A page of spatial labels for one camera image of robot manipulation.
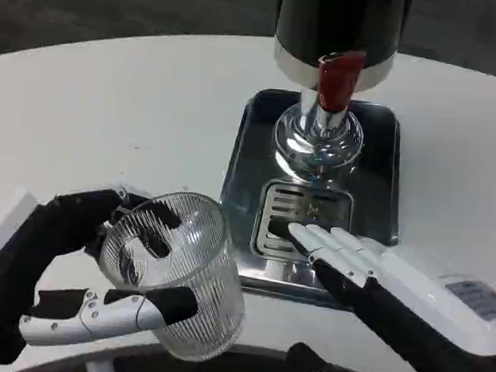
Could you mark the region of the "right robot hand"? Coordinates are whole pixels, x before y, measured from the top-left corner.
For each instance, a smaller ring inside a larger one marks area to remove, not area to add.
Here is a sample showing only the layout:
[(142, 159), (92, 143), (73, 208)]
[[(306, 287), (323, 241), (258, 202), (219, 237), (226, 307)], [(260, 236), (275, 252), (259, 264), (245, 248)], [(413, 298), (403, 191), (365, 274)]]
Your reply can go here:
[(416, 372), (496, 372), (496, 291), (403, 246), (273, 218), (319, 283)]

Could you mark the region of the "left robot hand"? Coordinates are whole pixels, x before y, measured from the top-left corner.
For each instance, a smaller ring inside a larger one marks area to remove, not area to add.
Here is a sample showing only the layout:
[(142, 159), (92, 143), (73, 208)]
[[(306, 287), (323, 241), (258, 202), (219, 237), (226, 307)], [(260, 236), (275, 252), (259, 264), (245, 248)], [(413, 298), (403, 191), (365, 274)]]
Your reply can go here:
[(186, 286), (154, 290), (37, 290), (52, 260), (99, 247), (101, 228), (144, 205), (168, 228), (180, 218), (167, 205), (125, 189), (57, 195), (40, 203), (32, 194), (14, 200), (0, 218), (0, 365), (26, 346), (81, 344), (158, 330), (198, 312)]

